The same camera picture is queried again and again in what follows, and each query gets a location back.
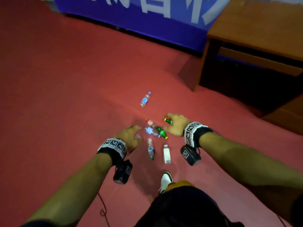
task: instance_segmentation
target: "black wrist device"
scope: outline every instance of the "black wrist device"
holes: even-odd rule
[[[129,160],[124,161],[127,154],[126,143],[120,139],[107,139],[99,147],[97,154],[99,153],[108,154],[112,159],[112,165],[116,166],[114,181],[118,184],[127,183],[132,170],[132,164]]]
[[[186,145],[181,148],[180,152],[189,165],[193,166],[201,160],[200,152],[197,153],[197,148],[200,147],[199,138],[207,132],[213,132],[213,130],[199,122],[191,122],[184,129]]]

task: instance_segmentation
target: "wooden desk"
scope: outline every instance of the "wooden desk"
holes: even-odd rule
[[[231,0],[207,34],[195,87],[202,75],[209,74],[210,61],[217,54],[291,76],[302,75],[302,19],[299,4]],[[303,135],[303,95],[263,119]]]

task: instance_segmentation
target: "white sneaker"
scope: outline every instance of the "white sneaker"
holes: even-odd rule
[[[172,182],[173,182],[173,180],[172,180],[171,174],[169,172],[165,171],[162,174],[161,187],[160,187],[159,193],[161,194],[161,193],[165,192],[167,189],[167,186]]]

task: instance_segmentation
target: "red carpet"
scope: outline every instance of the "red carpet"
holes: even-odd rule
[[[105,139],[129,124],[143,126],[145,118],[165,125],[167,112],[303,171],[302,136],[256,118],[217,92],[186,87],[179,72],[189,61],[199,66],[188,54],[67,18],[37,0],[0,1],[0,51],[2,226],[21,225]],[[150,101],[141,108],[148,91]],[[164,169],[208,193],[232,221],[281,226],[206,153],[199,165],[188,165],[180,154],[182,138],[169,135],[172,164],[165,165],[164,142],[155,141],[155,161],[145,142],[130,156],[134,167],[126,185],[113,182],[111,169],[100,190],[111,227],[137,222],[157,195]],[[79,226],[106,226],[101,208],[97,197]]]

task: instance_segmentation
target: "green glass bottle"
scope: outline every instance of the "green glass bottle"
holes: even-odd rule
[[[163,138],[168,139],[168,137],[167,137],[165,131],[162,130],[162,128],[161,128],[160,126],[158,126],[158,127],[156,128],[156,130],[159,132],[159,134],[160,134]]]
[[[167,122],[168,124],[172,125],[172,120],[171,119],[165,118],[164,121]]]

